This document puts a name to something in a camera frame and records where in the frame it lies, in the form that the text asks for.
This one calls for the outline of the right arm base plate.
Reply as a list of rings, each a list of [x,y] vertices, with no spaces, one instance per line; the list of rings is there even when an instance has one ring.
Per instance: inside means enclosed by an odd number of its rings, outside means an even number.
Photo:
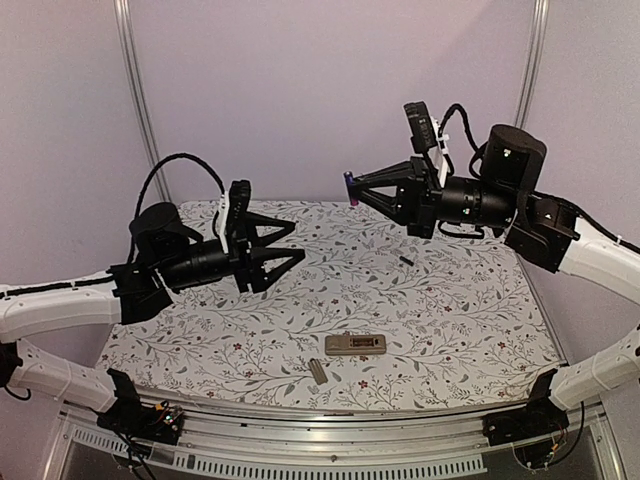
[[[565,411],[551,406],[525,405],[482,418],[482,434],[491,446],[531,439],[569,426]]]

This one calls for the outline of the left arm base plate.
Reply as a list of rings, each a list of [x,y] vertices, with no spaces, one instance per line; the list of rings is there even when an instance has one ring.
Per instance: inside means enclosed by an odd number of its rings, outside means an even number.
[[[97,425],[124,437],[177,445],[184,425],[184,410],[163,401],[145,406],[118,399],[106,412],[97,413]]]

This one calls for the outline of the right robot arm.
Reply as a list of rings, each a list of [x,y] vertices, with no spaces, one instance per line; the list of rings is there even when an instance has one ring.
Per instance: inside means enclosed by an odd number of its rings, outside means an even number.
[[[606,231],[577,205],[536,191],[547,153],[543,142],[497,124],[475,153],[481,162],[478,178],[446,180],[428,156],[434,139],[416,132],[412,143],[415,154],[407,161],[359,177],[345,173],[351,203],[377,210],[420,238],[431,238],[439,222],[489,228],[531,264],[638,302],[638,248]],[[568,410],[638,377],[639,332],[632,330],[575,365],[540,374],[526,404],[486,415],[483,433],[498,444],[565,428]]]

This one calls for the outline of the dark battery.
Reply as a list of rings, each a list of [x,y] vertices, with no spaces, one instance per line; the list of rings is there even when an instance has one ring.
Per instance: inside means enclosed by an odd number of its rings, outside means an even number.
[[[409,265],[409,266],[414,266],[415,265],[415,263],[413,261],[409,260],[405,256],[399,256],[399,260],[402,261],[403,263]]]
[[[355,207],[359,204],[359,200],[355,192],[355,187],[354,187],[355,181],[354,181],[353,173],[351,171],[346,171],[343,174],[343,176],[345,179],[345,185],[347,188],[347,194],[348,194],[350,205]]]

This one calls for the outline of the white remote control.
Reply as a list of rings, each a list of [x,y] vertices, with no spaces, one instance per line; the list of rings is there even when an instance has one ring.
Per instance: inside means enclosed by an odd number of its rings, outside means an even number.
[[[383,355],[387,352],[384,335],[329,335],[325,338],[325,354],[328,356]]]

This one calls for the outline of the remote battery cover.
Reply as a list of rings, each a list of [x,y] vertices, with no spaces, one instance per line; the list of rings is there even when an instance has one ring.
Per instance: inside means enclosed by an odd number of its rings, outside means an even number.
[[[308,362],[309,370],[317,385],[323,385],[328,382],[328,378],[323,369],[322,364],[317,359],[310,359]]]

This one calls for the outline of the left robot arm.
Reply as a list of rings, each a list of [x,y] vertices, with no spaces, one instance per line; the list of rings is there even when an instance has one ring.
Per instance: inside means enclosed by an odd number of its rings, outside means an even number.
[[[152,205],[129,226],[137,257],[87,278],[1,288],[1,386],[39,391],[108,413],[128,434],[148,426],[148,412],[129,376],[95,370],[29,342],[40,333],[84,325],[131,325],[157,317],[186,289],[235,280],[241,292],[266,291],[305,253],[276,248],[294,223],[253,214],[244,206],[222,216],[224,232],[206,240],[169,202]]]

